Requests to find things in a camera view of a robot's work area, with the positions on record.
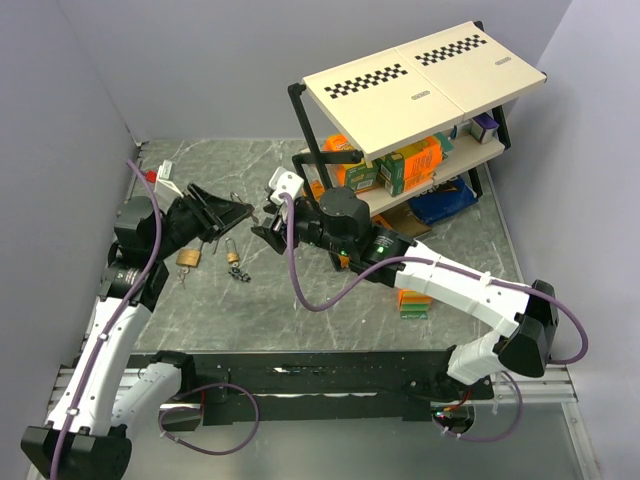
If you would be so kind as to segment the small brass padlock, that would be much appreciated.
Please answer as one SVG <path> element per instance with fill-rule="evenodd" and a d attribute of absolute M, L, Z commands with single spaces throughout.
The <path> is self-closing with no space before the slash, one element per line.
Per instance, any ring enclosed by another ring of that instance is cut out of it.
<path fill-rule="evenodd" d="M 240 264 L 240 255 L 235 240 L 227 237 L 225 239 L 225 248 L 228 264 L 238 266 Z"/>

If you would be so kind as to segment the medium brass padlock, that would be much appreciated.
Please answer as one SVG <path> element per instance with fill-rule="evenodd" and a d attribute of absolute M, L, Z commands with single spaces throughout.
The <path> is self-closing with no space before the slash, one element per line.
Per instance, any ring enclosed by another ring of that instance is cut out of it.
<path fill-rule="evenodd" d="M 231 192 L 230 193 L 230 199 L 236 203 L 241 204 L 242 206 L 246 207 L 249 210 L 249 218 L 251 219 L 252 223 L 254 225 L 258 225 L 259 224 L 259 219 L 255 214 L 255 208 L 252 204 L 250 204 L 249 202 L 244 201 L 236 192 Z"/>

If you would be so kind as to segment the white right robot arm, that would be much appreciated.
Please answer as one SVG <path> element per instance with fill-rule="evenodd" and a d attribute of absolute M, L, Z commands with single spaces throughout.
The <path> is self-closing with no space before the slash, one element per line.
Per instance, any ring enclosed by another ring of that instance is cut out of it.
<path fill-rule="evenodd" d="M 374 223 L 368 205 L 348 188 L 326 191 L 319 203 L 290 187 L 272 190 L 266 210 L 272 219 L 253 231 L 286 255 L 296 297 L 307 310 L 328 310 L 367 280 L 426 295 L 489 326 L 480 339 L 452 349 L 447 367 L 436 376 L 444 396 L 459 398 L 476 381 L 503 370 L 531 378 L 544 375 L 557 326 L 549 289 L 502 281 Z M 295 249 L 301 243 L 347 257 L 356 278 L 324 303 L 311 303 L 296 270 Z"/>

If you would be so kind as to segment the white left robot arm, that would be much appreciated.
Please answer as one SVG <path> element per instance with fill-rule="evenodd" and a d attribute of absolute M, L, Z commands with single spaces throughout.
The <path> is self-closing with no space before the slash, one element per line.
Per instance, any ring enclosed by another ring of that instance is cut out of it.
<path fill-rule="evenodd" d="M 21 439 L 44 478 L 122 478 L 144 415 L 157 414 L 169 398 L 184 402 L 195 395 L 194 358 L 171 351 L 154 354 L 134 385 L 123 396 L 117 392 L 168 279 L 166 258 L 195 239 L 220 239 L 253 211 L 194 183 L 176 194 L 167 211 L 153 195 L 119 207 L 90 332 L 71 379 L 45 423 L 27 427 Z"/>

